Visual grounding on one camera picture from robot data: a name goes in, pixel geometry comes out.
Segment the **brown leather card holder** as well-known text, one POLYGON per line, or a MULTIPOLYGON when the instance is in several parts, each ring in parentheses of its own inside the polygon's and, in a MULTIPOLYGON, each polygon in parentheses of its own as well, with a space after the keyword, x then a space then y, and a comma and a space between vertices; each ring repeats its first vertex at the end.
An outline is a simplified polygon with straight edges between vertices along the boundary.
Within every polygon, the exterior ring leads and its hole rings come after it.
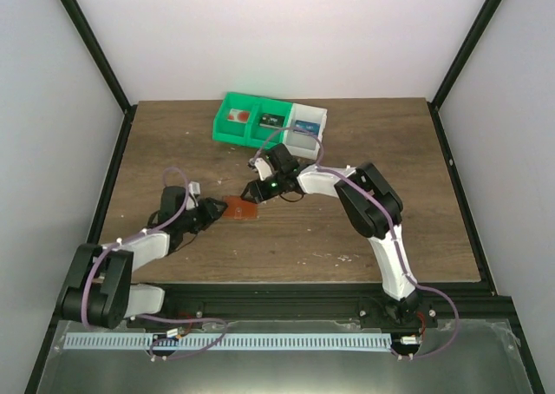
POLYGON ((255 220, 258 217, 258 205, 243 200, 239 196, 228 195, 223 198, 227 208, 222 217, 232 220, 255 220))

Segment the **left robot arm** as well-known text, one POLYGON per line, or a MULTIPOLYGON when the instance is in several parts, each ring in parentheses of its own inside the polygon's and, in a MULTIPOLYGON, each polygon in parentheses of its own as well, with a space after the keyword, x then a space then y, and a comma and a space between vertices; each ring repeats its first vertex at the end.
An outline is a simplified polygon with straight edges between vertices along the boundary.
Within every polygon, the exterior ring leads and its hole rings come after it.
POLYGON ((228 205, 200 196, 199 184, 168 186, 162 191, 159 209, 147 226, 127 239, 77 247, 55 305, 61 319, 88 327, 114 329, 137 315, 159 328, 177 318, 177 306, 165 299, 157 286, 134 285, 133 272, 175 253, 184 236, 198 235, 224 214, 228 205))

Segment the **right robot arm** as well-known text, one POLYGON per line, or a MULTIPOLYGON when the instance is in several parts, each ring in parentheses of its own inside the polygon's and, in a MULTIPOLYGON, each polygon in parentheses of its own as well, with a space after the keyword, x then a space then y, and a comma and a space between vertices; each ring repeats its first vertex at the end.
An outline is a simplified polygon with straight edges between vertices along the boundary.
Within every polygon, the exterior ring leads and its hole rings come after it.
POLYGON ((421 292, 402 240, 402 200, 376 166, 330 168, 315 161, 303 164, 283 144, 257 151, 248 167, 258 174, 241 199, 262 203, 281 194, 337 198, 351 226, 371 245, 382 276, 384 311, 391 325, 416 320, 421 292))

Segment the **black card in bin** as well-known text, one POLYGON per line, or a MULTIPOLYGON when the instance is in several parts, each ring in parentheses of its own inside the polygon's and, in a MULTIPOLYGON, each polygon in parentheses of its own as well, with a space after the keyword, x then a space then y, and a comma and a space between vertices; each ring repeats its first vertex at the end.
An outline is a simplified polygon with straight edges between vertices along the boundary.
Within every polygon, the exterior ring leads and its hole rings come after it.
POLYGON ((282 128, 284 126, 284 123, 285 123, 284 115, 263 113, 259 118, 258 125, 260 127, 277 129, 277 128, 282 128))

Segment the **red white card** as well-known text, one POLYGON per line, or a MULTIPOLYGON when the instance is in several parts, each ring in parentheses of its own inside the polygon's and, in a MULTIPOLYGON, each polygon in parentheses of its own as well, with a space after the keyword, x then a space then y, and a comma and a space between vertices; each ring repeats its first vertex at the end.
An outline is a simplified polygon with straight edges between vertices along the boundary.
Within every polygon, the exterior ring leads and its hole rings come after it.
POLYGON ((231 108, 228 111, 226 120, 246 124, 249 121, 250 116, 251 112, 249 110, 231 108))

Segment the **blue VIP card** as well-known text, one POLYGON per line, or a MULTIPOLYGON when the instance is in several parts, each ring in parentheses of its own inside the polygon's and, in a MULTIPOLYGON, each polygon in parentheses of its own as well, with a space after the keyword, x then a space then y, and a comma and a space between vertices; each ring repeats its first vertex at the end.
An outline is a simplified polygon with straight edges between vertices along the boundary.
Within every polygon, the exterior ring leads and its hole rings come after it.
POLYGON ((313 121, 296 120, 294 122, 294 131, 305 135, 318 135, 321 125, 313 121))

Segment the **left green storage bin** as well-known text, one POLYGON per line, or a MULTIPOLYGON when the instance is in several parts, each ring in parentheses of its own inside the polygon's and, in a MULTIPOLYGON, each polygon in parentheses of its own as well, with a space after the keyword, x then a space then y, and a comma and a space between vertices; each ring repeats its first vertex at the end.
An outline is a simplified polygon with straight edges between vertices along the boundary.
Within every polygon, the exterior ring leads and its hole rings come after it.
POLYGON ((258 97, 255 95, 246 95, 236 92, 226 93, 213 120, 212 139, 214 141, 245 146, 247 123, 242 124, 227 121, 226 117, 231 108, 244 109, 251 112, 257 98, 258 97))

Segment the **green storage bin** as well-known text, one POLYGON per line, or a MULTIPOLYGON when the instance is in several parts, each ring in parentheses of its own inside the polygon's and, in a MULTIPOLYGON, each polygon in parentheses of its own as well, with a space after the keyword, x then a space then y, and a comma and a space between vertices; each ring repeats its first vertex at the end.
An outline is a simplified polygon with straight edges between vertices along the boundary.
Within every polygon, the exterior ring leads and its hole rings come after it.
POLYGON ((245 146, 247 123, 242 124, 227 121, 226 117, 231 108, 244 109, 251 112, 257 98, 258 97, 255 95, 246 95, 236 92, 226 93, 213 120, 212 139, 214 141, 245 146))
POLYGON ((283 141, 284 128, 290 121, 292 103, 258 97, 251 111, 246 128, 246 146, 259 148, 268 137, 275 133, 266 147, 283 141))

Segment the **middle green storage bin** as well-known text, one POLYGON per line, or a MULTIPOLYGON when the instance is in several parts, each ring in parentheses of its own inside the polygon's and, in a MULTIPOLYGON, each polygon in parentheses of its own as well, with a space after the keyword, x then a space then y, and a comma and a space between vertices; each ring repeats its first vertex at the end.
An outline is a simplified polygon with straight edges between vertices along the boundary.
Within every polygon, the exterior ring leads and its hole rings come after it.
POLYGON ((246 146, 259 148, 268 137, 275 133, 266 147, 283 141, 284 128, 290 121, 292 103, 258 97, 251 111, 246 128, 246 146))

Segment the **white storage bin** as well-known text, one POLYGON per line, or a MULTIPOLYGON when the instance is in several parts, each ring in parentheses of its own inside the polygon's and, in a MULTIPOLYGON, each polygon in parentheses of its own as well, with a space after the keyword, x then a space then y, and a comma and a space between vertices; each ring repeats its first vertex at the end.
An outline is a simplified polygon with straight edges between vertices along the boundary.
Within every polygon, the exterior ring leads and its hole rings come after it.
POLYGON ((292 130, 286 130, 283 136, 283 144, 288 148, 289 152, 300 158, 315 160, 320 151, 320 144, 314 139, 318 137, 319 141, 323 139, 323 131, 327 122, 327 109, 303 105, 300 103, 292 104, 290 121, 286 127, 292 127, 292 130), (321 125, 318 135, 305 135, 294 131, 294 122, 296 120, 313 121, 321 125))

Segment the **black aluminium frame rail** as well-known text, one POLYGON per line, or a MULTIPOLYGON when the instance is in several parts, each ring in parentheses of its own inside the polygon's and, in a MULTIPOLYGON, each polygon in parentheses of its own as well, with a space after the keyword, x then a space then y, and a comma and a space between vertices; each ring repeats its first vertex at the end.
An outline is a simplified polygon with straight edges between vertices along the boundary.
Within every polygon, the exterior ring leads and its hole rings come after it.
MULTIPOLYGON (((162 318, 222 318, 235 320, 355 320, 362 328, 408 330, 421 322, 409 313, 395 322, 385 311, 386 296, 378 283, 340 284, 164 284, 162 318)), ((500 296, 481 282, 425 283, 443 291, 454 302, 460 318, 513 322, 516 310, 508 296, 500 296)), ((427 316, 426 325, 452 319, 450 304, 441 296, 424 292, 416 308, 427 316)))

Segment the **left black frame post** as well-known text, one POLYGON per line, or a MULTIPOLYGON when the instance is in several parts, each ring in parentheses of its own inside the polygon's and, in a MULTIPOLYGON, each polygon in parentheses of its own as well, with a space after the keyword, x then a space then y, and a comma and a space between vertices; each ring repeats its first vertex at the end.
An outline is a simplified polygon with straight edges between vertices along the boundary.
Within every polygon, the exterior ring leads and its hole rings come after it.
POLYGON ((105 83, 108 86, 112 96, 121 108, 124 114, 131 109, 131 103, 127 98, 117 76, 110 65, 94 31, 92 30, 88 19, 86 18, 80 4, 77 0, 60 0, 63 8, 66 10, 69 19, 77 30, 82 39, 88 53, 95 62, 96 67, 101 73, 105 83))

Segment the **black frame post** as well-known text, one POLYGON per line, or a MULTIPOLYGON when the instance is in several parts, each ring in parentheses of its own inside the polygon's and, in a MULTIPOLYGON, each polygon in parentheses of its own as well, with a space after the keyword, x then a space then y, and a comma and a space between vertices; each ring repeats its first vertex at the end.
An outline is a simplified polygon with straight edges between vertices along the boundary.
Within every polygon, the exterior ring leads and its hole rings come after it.
POLYGON ((443 77, 433 100, 430 102, 433 109, 440 109, 446 101, 502 1, 503 0, 485 0, 481 5, 447 73, 443 77))
POLYGON ((131 103, 127 98, 117 76, 110 65, 94 31, 92 30, 88 19, 86 18, 80 4, 77 0, 60 0, 63 8, 66 10, 69 19, 77 30, 82 39, 88 53, 95 62, 96 67, 101 73, 105 83, 108 86, 112 96, 121 108, 124 114, 131 109, 131 103))

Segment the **right black frame post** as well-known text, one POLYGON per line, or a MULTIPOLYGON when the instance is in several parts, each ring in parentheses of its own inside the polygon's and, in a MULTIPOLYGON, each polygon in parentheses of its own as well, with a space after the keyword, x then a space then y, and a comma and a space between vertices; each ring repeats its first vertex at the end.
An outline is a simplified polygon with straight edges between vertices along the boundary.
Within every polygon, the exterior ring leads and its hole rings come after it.
POLYGON ((430 102, 433 109, 440 109, 446 101, 502 1, 503 0, 485 0, 481 5, 447 73, 443 77, 433 100, 430 102))

